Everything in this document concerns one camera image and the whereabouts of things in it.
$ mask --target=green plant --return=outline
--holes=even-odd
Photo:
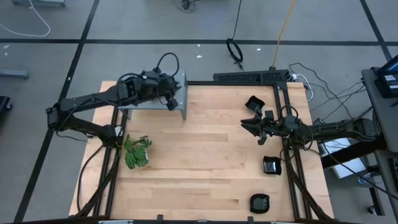
[[[152,141],[148,139],[148,136],[141,136],[135,141],[128,134],[124,142],[124,148],[126,149],[124,161],[126,161],[127,167],[134,169],[136,166],[144,167],[147,165],[148,157],[146,149],[151,145]]]

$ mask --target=wooden tabletop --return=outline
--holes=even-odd
[[[103,82],[101,91],[115,82]],[[306,123],[310,112],[302,83],[288,83],[290,103]],[[254,117],[245,107],[255,95],[277,115],[272,87],[269,86],[189,86],[187,120],[179,111],[137,110],[127,121],[126,132],[133,138],[148,135],[149,163],[130,170],[122,153],[114,192],[111,218],[165,220],[247,220],[293,221],[292,203],[285,164],[282,175],[262,172],[264,156],[279,157],[280,137],[268,137],[265,145],[240,127],[240,120]],[[111,122],[113,107],[98,108],[93,122]],[[89,139],[82,164],[101,145]],[[316,144],[312,149],[318,150]],[[81,183],[81,205],[98,186],[104,150],[86,167]],[[301,151],[308,191],[329,216],[333,216],[319,155]],[[304,217],[302,196],[296,188],[300,216]],[[270,209],[265,214],[249,211],[253,194],[270,196]],[[102,213],[106,200],[102,200]],[[70,209],[75,214],[76,193]]]

